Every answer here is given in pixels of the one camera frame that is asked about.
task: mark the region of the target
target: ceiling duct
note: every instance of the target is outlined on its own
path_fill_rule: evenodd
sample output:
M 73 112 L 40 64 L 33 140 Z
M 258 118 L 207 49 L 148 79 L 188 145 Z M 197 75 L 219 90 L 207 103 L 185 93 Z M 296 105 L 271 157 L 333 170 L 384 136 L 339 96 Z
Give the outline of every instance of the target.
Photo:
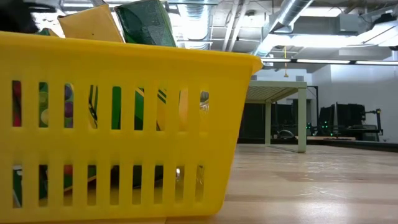
M 228 47 L 228 51 L 229 52 L 232 52 L 232 50 L 234 48 L 234 45 L 235 45 L 236 39 L 238 37 L 239 31 L 240 31 L 240 29 L 242 27 L 243 18 L 246 16 L 246 11 L 248 9 L 248 4 L 249 3 L 250 3 L 250 0 L 244 0 L 243 1 L 243 5 L 242 5 L 242 8 L 241 8 L 241 14 L 239 16 L 238 22 L 236 23 L 236 26 L 235 26 L 235 29 L 234 29 L 234 32 L 233 32 L 233 35 L 232 35 L 231 43 L 230 43 L 230 45 Z
M 283 26 L 292 26 L 300 17 L 300 13 L 312 3 L 313 0 L 285 0 L 283 1 L 278 22 Z
M 186 42 L 188 49 L 208 50 L 209 43 L 200 42 L 208 40 L 210 26 L 211 6 L 204 4 L 180 4 L 178 10 L 182 19 L 185 21 L 185 37 L 193 42 Z
M 232 33 L 232 28 L 233 28 L 234 22 L 235 22 L 236 12 L 238 11 L 238 4 L 239 4 L 239 0 L 234 0 L 233 5 L 232 5 L 232 10 L 231 10 L 231 17 L 229 19 L 228 27 L 226 28 L 226 32 L 225 32 L 225 38 L 224 38 L 224 42 L 223 42 L 222 51 L 225 51 L 226 46 L 228 45 L 229 37 Z
M 270 32 L 285 32 L 293 31 L 294 22 L 300 17 L 300 13 L 309 7 L 313 0 L 284 0 L 280 11 L 269 17 L 268 23 L 262 29 L 261 44 L 254 51 L 254 54 L 259 57 L 265 57 L 274 47 L 274 41 L 268 34 Z

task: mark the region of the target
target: metal pipe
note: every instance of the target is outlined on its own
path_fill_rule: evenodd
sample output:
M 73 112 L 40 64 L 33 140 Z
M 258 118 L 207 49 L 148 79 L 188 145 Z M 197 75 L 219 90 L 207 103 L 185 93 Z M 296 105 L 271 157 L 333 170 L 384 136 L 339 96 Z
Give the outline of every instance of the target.
M 347 7 L 346 9 L 344 9 L 344 13 L 345 14 L 349 14 L 352 10 L 354 10 L 355 8 L 357 8 L 359 6 L 359 4 L 362 3 L 362 0 L 357 0 L 356 2 L 352 3 L 352 5 L 350 7 Z
M 186 19 L 185 35 L 189 40 L 207 40 L 210 26 L 211 6 L 203 4 L 180 4 L 177 6 L 181 17 Z M 188 49 L 208 49 L 206 43 L 186 43 Z
M 243 18 L 245 17 L 246 10 L 248 8 L 249 3 L 250 3 L 250 0 L 244 0 L 244 2 L 243 2 L 242 9 L 241 9 L 241 15 L 239 16 L 238 23 L 236 24 L 236 27 L 234 29 L 234 34 L 232 35 L 231 44 L 228 47 L 229 52 L 232 52 L 232 50 L 234 48 L 236 38 L 238 37 L 239 31 L 241 29 Z
M 213 18 L 214 18 L 214 14 L 216 13 L 216 10 L 213 8 L 211 9 L 211 17 L 210 17 L 210 37 L 208 39 L 211 40 L 211 38 L 213 38 Z
M 226 46 L 228 45 L 229 37 L 232 32 L 232 27 L 234 26 L 236 11 L 238 10 L 238 4 L 239 4 L 239 0 L 234 0 L 234 3 L 232 5 L 232 11 L 231 11 L 231 19 L 229 20 L 228 27 L 225 32 L 225 38 L 224 38 L 222 51 L 225 51 Z
M 93 4 L 94 7 L 106 4 L 103 0 L 91 0 L 91 3 Z
M 280 6 L 278 21 L 283 26 L 292 25 L 299 17 L 300 13 L 309 7 L 313 0 L 285 0 Z
M 291 26 L 300 17 L 300 13 L 309 7 L 313 0 L 284 0 L 278 15 L 263 27 L 264 39 L 253 52 L 258 57 L 265 57 L 275 46 L 275 41 L 268 35 L 273 30 L 280 29 L 285 26 Z

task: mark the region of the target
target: ceiling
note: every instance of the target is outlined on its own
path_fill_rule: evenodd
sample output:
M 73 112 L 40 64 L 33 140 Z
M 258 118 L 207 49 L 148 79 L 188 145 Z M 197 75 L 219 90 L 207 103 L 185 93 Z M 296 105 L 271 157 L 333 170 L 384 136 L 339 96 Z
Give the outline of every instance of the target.
M 41 1 L 50 2 L 53 4 L 54 1 L 58 0 L 26 0 L 26 1 Z M 89 0 L 63 0 L 64 3 L 70 4 L 89 4 Z M 124 2 L 131 2 L 130 0 L 105 0 L 108 4 L 122 4 Z M 233 45 L 233 52 L 251 53 L 261 43 L 262 27 L 266 21 L 266 17 L 279 11 L 282 0 L 273 1 L 261 1 L 252 0 L 247 5 L 247 10 L 242 21 L 241 28 L 239 30 L 236 42 Z M 310 7 L 306 8 L 301 16 L 323 16 L 323 17 L 336 17 L 341 14 L 344 10 L 350 10 L 351 14 L 363 14 L 365 12 L 371 12 L 374 10 L 382 9 L 384 7 L 393 6 L 397 4 L 396 0 L 314 0 Z M 223 42 L 226 37 L 227 28 L 231 20 L 231 11 L 233 8 L 233 0 L 218 0 L 218 4 L 211 7 L 211 19 L 209 25 L 209 34 L 206 42 L 210 43 L 210 50 L 222 50 Z M 236 27 L 241 4 L 238 6 L 238 10 L 235 16 L 232 32 Z M 57 15 L 52 14 L 41 14 L 35 15 L 39 17 L 37 22 L 40 27 L 50 27 L 55 29 L 58 34 L 62 32 L 57 23 Z M 170 20 L 173 26 L 174 36 L 177 42 L 188 42 L 189 40 L 184 38 L 186 30 L 184 29 L 184 20 L 178 14 L 169 14 Z M 232 34 L 229 38 L 229 44 L 231 44 Z M 274 47 L 271 52 L 273 57 L 300 57 L 300 58 L 336 58 L 336 59 L 372 59 L 380 60 L 391 55 L 391 51 L 388 47 L 360 47 L 360 48 L 313 48 L 313 47 L 295 47 L 293 45 L 288 46 L 277 46 Z M 275 63 L 270 68 L 280 68 L 284 64 Z M 308 68 L 309 65 L 292 65 L 294 68 Z

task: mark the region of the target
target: ceiling light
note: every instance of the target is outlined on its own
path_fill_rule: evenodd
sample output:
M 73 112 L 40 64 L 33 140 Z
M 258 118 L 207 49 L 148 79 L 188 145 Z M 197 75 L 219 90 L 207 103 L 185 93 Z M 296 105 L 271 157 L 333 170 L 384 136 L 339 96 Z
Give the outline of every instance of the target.
M 284 62 L 288 63 L 291 62 L 292 59 L 287 59 L 287 58 L 262 58 L 262 62 Z
M 297 59 L 298 63 L 348 64 L 349 60 Z
M 120 4 L 108 4 L 109 7 L 116 7 L 116 6 L 120 6 Z M 94 7 L 92 4 L 90 3 L 64 3 L 63 7 Z
M 357 65 L 398 65 L 398 61 L 396 62 L 388 62 L 388 61 L 357 61 Z

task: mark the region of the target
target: white table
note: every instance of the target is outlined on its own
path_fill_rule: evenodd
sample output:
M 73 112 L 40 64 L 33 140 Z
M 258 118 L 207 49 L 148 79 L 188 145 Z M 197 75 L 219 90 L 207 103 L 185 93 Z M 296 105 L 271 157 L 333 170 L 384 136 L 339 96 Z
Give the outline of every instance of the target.
M 307 83 L 281 81 L 251 81 L 246 103 L 266 105 L 266 145 L 271 143 L 271 104 L 298 92 L 298 149 L 305 152 L 307 145 Z

